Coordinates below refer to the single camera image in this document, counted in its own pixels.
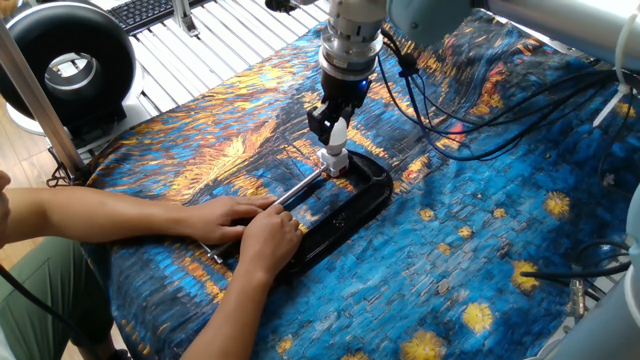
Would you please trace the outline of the person's right hand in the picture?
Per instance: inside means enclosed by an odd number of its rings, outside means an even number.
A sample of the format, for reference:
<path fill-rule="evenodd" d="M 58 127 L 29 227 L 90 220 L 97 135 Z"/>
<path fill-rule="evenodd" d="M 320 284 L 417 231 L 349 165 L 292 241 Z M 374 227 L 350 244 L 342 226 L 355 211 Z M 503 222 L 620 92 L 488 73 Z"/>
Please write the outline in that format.
<path fill-rule="evenodd" d="M 300 222 L 282 205 L 271 205 L 244 231 L 234 278 L 272 282 L 298 250 L 302 237 Z"/>

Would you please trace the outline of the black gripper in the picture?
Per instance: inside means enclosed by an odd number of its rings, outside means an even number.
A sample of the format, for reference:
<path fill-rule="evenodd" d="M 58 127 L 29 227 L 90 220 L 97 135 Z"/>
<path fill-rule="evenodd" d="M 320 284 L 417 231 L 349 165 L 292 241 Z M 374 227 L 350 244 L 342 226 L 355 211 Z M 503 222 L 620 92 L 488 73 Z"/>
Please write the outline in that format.
<path fill-rule="evenodd" d="M 307 111 L 307 123 L 318 140 L 323 145 L 328 145 L 331 133 L 343 110 L 344 120 L 349 123 L 355 111 L 364 103 L 370 88 L 370 80 L 368 78 L 339 79 L 326 71 L 322 71 L 320 79 L 323 91 L 322 103 Z"/>

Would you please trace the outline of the person's left hand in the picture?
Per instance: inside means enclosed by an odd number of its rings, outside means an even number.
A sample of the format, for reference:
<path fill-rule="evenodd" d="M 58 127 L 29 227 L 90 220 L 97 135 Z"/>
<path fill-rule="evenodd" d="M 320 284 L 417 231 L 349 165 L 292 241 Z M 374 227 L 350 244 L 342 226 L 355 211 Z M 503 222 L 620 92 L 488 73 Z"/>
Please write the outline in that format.
<path fill-rule="evenodd" d="M 221 245 L 239 240 L 248 222 L 276 201 L 273 195 L 221 196 L 183 211 L 180 235 Z"/>

